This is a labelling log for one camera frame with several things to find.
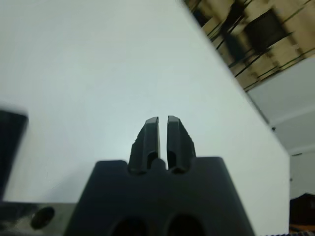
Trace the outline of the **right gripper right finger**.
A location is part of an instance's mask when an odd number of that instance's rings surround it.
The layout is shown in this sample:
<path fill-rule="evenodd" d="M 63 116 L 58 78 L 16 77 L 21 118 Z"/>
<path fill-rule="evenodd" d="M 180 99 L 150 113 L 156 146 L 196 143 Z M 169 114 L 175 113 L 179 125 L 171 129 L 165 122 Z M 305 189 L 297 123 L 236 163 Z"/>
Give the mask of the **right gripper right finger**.
<path fill-rule="evenodd" d="M 167 121 L 167 163 L 174 174 L 184 174 L 196 157 L 194 143 L 181 120 L 168 116 Z"/>

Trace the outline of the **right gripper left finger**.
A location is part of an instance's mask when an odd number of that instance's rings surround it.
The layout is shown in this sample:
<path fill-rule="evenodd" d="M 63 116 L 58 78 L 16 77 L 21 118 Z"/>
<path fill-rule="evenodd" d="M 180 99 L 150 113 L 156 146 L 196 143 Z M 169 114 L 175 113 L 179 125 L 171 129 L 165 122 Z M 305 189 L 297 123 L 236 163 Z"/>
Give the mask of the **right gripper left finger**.
<path fill-rule="evenodd" d="M 132 144 L 128 171 L 133 175 L 143 175 L 155 159 L 160 159 L 159 119 L 152 117 L 138 133 Z"/>

